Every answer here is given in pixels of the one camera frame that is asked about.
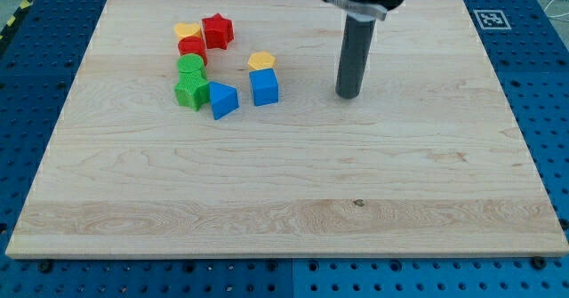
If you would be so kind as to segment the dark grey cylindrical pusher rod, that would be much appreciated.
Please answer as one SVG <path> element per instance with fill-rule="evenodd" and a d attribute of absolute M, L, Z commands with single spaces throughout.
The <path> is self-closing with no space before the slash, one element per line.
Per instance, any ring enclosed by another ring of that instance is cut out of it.
<path fill-rule="evenodd" d="M 354 99 L 360 94 L 374 27 L 375 20 L 346 16 L 335 86 L 335 92 L 343 99 Z"/>

